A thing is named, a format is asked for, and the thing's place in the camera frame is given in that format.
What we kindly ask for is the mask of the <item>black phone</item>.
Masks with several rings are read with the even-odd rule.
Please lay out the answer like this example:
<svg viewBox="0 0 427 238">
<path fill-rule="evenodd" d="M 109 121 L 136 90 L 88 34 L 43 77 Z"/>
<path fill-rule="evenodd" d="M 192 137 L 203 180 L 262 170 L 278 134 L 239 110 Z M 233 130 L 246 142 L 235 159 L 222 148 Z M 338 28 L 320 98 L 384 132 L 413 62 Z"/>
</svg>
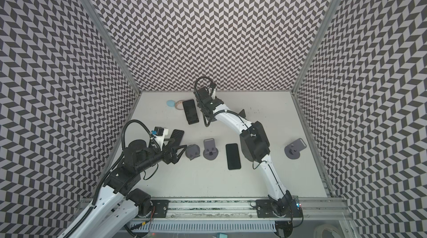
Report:
<svg viewBox="0 0 427 238">
<path fill-rule="evenodd" d="M 182 138 L 185 132 L 183 130 L 173 130 L 170 136 L 169 146 L 177 147 L 181 145 Z"/>
<path fill-rule="evenodd" d="M 195 101 L 193 99 L 182 102 L 186 120 L 189 125 L 199 123 Z"/>
<path fill-rule="evenodd" d="M 241 169 L 239 147 L 237 143 L 229 143 L 226 145 L 226 157 L 229 170 Z"/>
</svg>

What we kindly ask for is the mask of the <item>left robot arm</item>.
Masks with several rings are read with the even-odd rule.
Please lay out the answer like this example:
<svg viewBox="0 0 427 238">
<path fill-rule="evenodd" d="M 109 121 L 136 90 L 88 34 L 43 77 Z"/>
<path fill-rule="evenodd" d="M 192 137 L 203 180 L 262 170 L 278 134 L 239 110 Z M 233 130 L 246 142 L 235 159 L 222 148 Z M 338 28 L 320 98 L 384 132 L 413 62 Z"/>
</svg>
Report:
<svg viewBox="0 0 427 238">
<path fill-rule="evenodd" d="M 186 145 L 167 146 L 155 152 L 143 140 L 132 141 L 123 150 L 121 162 L 96 190 L 92 202 L 59 237 L 111 238 L 137 215 L 150 218 L 151 196 L 135 188 L 141 173 L 161 161 L 178 163 L 186 149 Z"/>
</svg>

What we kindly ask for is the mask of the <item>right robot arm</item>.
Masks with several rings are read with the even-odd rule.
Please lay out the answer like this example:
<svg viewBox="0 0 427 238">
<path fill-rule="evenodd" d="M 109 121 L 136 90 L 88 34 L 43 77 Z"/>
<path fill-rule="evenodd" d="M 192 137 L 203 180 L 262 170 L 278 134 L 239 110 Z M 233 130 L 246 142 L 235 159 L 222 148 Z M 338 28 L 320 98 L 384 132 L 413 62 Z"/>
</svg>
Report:
<svg viewBox="0 0 427 238">
<path fill-rule="evenodd" d="M 298 207 L 275 170 L 270 154 L 270 142 L 263 125 L 258 121 L 252 123 L 230 110 L 219 98 L 199 93 L 194 95 L 206 127 L 209 127 L 212 121 L 220 121 L 239 134 L 243 155 L 253 164 L 257 163 L 252 168 L 259 170 L 262 175 L 274 215 L 279 218 L 286 215 L 293 217 L 294 210 Z"/>
</svg>

